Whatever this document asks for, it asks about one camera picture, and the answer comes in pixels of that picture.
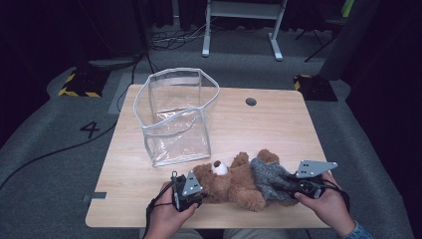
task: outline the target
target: metal stand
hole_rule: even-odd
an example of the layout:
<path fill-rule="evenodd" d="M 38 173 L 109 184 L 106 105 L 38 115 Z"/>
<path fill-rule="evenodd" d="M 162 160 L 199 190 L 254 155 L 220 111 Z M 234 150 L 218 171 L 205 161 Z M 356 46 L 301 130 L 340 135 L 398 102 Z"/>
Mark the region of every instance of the metal stand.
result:
<path fill-rule="evenodd" d="M 219 17 L 238 17 L 238 18 L 256 18 L 256 19 L 271 19 L 276 20 L 274 32 L 269 33 L 271 46 L 277 61 L 283 59 L 279 44 L 277 43 L 277 35 L 279 33 L 280 24 L 282 23 L 283 15 L 285 14 L 286 4 L 288 0 L 283 0 L 282 4 L 257 4 L 257 3 L 241 3 L 241 2 L 219 2 L 208 0 L 206 28 L 204 45 L 202 48 L 202 56 L 208 57 L 210 55 L 211 42 L 211 16 Z"/>

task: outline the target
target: yellow black striped tape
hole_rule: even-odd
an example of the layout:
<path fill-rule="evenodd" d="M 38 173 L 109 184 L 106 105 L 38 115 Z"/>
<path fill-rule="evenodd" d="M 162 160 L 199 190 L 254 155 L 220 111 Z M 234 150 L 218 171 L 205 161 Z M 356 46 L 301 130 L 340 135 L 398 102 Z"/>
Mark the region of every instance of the yellow black striped tape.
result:
<path fill-rule="evenodd" d="M 97 97 L 100 98 L 101 94 L 97 92 L 84 92 L 84 91 L 68 91 L 68 86 L 72 83 L 72 80 L 75 77 L 75 73 L 71 73 L 70 76 L 66 79 L 65 83 L 62 86 L 62 89 L 59 91 L 59 96 L 70 96 L 70 97 Z"/>
<path fill-rule="evenodd" d="M 299 82 L 299 78 L 312 78 L 311 75 L 298 75 L 293 77 L 293 83 L 295 84 L 295 90 L 300 92 L 301 91 L 301 83 Z"/>

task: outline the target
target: gray carpet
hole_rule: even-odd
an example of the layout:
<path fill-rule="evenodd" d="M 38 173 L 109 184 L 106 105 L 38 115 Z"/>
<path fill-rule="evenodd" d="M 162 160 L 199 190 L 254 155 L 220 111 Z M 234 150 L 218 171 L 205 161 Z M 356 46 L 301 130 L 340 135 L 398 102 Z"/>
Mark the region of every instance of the gray carpet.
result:
<path fill-rule="evenodd" d="M 208 58 L 201 57 L 202 40 L 197 39 L 176 50 L 150 51 L 150 60 L 159 70 L 200 68 L 221 87 L 231 88 L 293 90 L 294 75 L 318 72 L 329 48 L 304 63 L 318 48 L 315 37 L 305 34 L 295 40 L 299 33 L 281 32 L 278 41 L 285 58 L 277 62 L 266 35 L 269 31 L 213 34 Z M 0 150 L 3 182 L 25 162 L 66 148 L 23 168 L 0 191 L 0 238 L 138 237 L 136 229 L 88 227 L 88 205 L 81 201 L 96 187 L 131 69 L 112 72 L 102 98 L 59 97 L 71 70 L 51 80 L 50 100 Z M 136 68 L 135 82 L 144 82 L 150 73 L 143 59 Z M 400 194 L 344 102 L 349 87 L 342 81 L 332 82 L 332 87 L 338 102 L 307 102 L 307 106 L 327 160 L 339 164 L 333 174 L 351 197 L 353 218 L 374 238 L 413 238 Z M 104 135 L 73 148 L 89 140 L 89 133 L 80 128 L 93 121 L 100 131 L 92 139 Z M 288 233 L 291 238 L 308 238 L 304 229 Z M 312 238 L 335 238 L 330 229 L 311 229 L 310 233 Z"/>

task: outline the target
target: gray fabric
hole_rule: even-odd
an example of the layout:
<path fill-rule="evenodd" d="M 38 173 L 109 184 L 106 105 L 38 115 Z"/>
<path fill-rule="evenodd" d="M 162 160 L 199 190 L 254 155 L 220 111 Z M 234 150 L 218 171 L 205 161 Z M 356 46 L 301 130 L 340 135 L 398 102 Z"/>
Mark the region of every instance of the gray fabric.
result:
<path fill-rule="evenodd" d="M 266 200 L 296 201 L 283 191 L 275 190 L 272 184 L 279 186 L 290 186 L 287 179 L 288 173 L 281 165 L 276 162 L 266 163 L 261 158 L 256 157 L 250 162 L 252 173 L 254 174 L 255 184 L 260 189 Z"/>

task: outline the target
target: black cable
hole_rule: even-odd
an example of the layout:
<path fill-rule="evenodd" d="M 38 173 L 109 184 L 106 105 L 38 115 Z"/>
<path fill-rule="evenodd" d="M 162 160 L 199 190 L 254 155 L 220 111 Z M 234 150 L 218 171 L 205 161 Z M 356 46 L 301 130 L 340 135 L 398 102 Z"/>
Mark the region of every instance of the black cable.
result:
<path fill-rule="evenodd" d="M 160 204 L 155 204 L 155 207 L 157 207 L 157 206 L 171 205 L 171 204 L 173 204 L 173 203 L 172 202 L 160 203 Z"/>
<path fill-rule="evenodd" d="M 200 38 L 201 36 L 194 36 L 195 34 L 200 35 L 204 31 L 204 27 L 200 27 L 196 30 L 190 32 L 184 32 L 184 34 L 178 35 L 179 31 L 176 31 L 172 36 L 168 37 L 165 32 L 158 32 L 155 33 L 151 37 L 151 49 L 156 51 L 166 51 L 166 50 L 175 50 L 186 43 L 193 42 L 196 39 Z M 158 42 L 166 43 L 166 46 L 160 46 Z"/>
<path fill-rule="evenodd" d="M 150 224 L 150 221 L 151 221 L 150 220 L 151 219 L 151 213 L 154 210 L 154 207 L 164 205 L 164 204 L 155 205 L 155 202 L 158 200 L 158 198 L 160 198 L 162 196 L 162 194 L 164 194 L 164 192 L 166 192 L 168 190 L 168 188 L 170 188 L 173 185 L 173 183 L 174 182 L 171 181 L 170 183 L 165 185 L 165 187 L 158 193 L 158 195 L 155 198 L 152 198 L 151 202 L 146 207 L 146 212 L 145 212 L 146 225 L 145 225 L 145 232 L 143 233 L 142 239 L 145 238 L 146 234 L 148 233 L 149 224 Z"/>
<path fill-rule="evenodd" d="M 116 101 L 116 103 L 115 103 L 115 106 L 117 107 L 117 110 L 120 112 L 120 108 L 119 108 L 119 102 L 120 102 L 120 99 L 121 99 L 121 97 L 123 97 L 123 95 L 127 92 L 127 90 L 129 89 L 129 87 L 131 86 L 131 85 L 133 85 L 134 84 L 134 70 L 136 69 L 136 66 L 137 66 L 137 64 L 140 62 L 140 60 L 139 61 L 137 61 L 134 65 L 133 65 L 133 68 L 132 68 L 132 72 L 131 72 L 131 79 L 130 79 L 130 84 L 126 87 L 126 89 L 124 90 L 124 92 L 123 93 L 121 93 L 121 95 L 118 97 L 118 99 L 117 99 L 117 101 Z"/>
<path fill-rule="evenodd" d="M 313 237 L 311 236 L 311 232 L 308 229 L 305 229 L 305 231 L 307 232 L 308 238 L 309 239 L 313 239 Z"/>
<path fill-rule="evenodd" d="M 157 66 L 155 64 L 152 63 L 151 59 L 149 58 L 149 53 L 146 52 L 146 59 L 148 60 L 148 64 L 149 64 L 149 68 L 151 69 L 151 72 L 154 74 L 154 69 L 152 68 L 152 66 L 155 67 L 155 69 L 157 70 L 157 72 L 159 72 Z"/>
<path fill-rule="evenodd" d="M 76 145 L 73 145 L 73 146 L 69 146 L 69 147 L 65 147 L 65 148 L 62 148 L 62 149 L 59 149 L 59 150 L 56 150 L 56 151 L 53 151 L 53 152 L 49 152 L 49 153 L 47 153 L 47 154 L 44 154 L 44 155 L 42 155 L 42 156 L 39 156 L 39 157 L 36 157 L 36 158 L 34 158 L 34 159 L 32 159 L 32 160 L 29 160 L 29 161 L 27 161 L 26 163 L 24 163 L 23 165 L 21 165 L 20 167 L 18 167 L 18 168 L 16 168 L 12 173 L 10 173 L 9 174 L 9 176 L 7 176 L 6 177 L 6 179 L 1 183 L 1 185 L 0 185 L 0 191 L 3 189 L 3 187 L 4 187 L 4 185 L 6 185 L 6 183 L 9 181 L 9 179 L 13 176 L 13 175 L 15 175 L 17 172 L 19 172 L 20 170 L 22 170 L 23 168 L 25 168 L 26 166 L 28 166 L 28 165 L 30 165 L 31 163 L 33 163 L 33 162 L 35 162 L 35 161 L 38 161 L 38 160 L 40 160 L 40 159 L 43 159 L 43 158 L 46 158 L 46 157 L 48 157 L 48 156 L 51 156 L 51 155 L 54 155 L 54 154 L 56 154 L 56 153 L 59 153 L 59 152 L 62 152 L 62 151 L 66 151 L 66 150 L 69 150 L 69 149 L 73 149 L 73 148 L 76 148 L 76 147 L 79 147 L 79 146 L 82 146 L 82 145 L 85 145 L 85 144 L 87 144 L 87 143 L 89 143 L 89 142 L 92 142 L 92 141 L 94 141 L 94 140 L 96 140 L 97 138 L 99 138 L 99 137 L 101 137 L 101 136 L 103 136 L 104 134 L 106 134 L 107 132 L 109 132 L 110 130 L 112 130 L 114 127 L 115 127 L 115 125 L 117 124 L 117 121 L 110 127 L 110 128 L 108 128 L 106 131 L 104 131 L 104 132 L 102 132 L 100 135 L 98 135 L 98 136 L 96 136 L 96 137 L 94 137 L 94 138 L 92 138 L 92 139 L 90 139 L 90 140 L 87 140 L 87 141 L 85 141 L 85 142 L 81 142 L 81 143 L 78 143 L 78 144 L 76 144 Z"/>
<path fill-rule="evenodd" d="M 100 38 L 100 40 L 103 42 L 103 44 L 113 53 L 117 54 L 118 56 L 122 56 L 122 57 L 130 57 L 132 58 L 132 60 L 130 62 L 127 63 L 117 63 L 117 64 L 110 64 L 110 65 L 95 65 L 95 64 L 91 64 L 90 65 L 98 71 L 113 71 L 113 70 L 119 70 L 119 69 L 124 69 L 124 68 L 128 68 L 130 66 L 133 66 L 134 64 L 136 64 L 136 62 L 139 61 L 139 59 L 142 57 L 142 54 L 144 53 L 144 51 L 140 51 L 139 53 L 135 54 L 135 55 L 130 55 L 130 54 L 126 54 L 126 53 L 122 53 L 121 51 L 117 51 L 114 48 L 112 48 L 107 42 L 106 40 L 102 37 L 102 35 L 100 34 L 100 32 L 98 31 L 98 28 L 96 26 L 96 24 L 94 23 L 94 21 L 92 20 L 92 18 L 90 17 L 87 9 L 84 7 L 84 5 L 81 3 L 81 1 L 78 1 L 81 9 L 83 10 L 83 12 L 85 13 L 87 19 L 89 20 L 91 26 L 93 27 L 94 31 L 96 32 L 97 36 Z"/>
<path fill-rule="evenodd" d="M 338 193 L 340 193 L 341 197 L 344 200 L 344 204 L 345 204 L 345 207 L 347 208 L 347 211 L 350 211 L 350 197 L 347 194 L 347 192 L 341 190 L 337 185 L 335 185 L 335 183 L 333 183 L 333 182 L 331 182 L 329 180 L 323 179 L 322 181 L 331 184 L 331 185 L 324 185 L 323 186 L 324 188 L 329 188 L 329 189 L 332 189 L 332 190 L 337 191 Z"/>

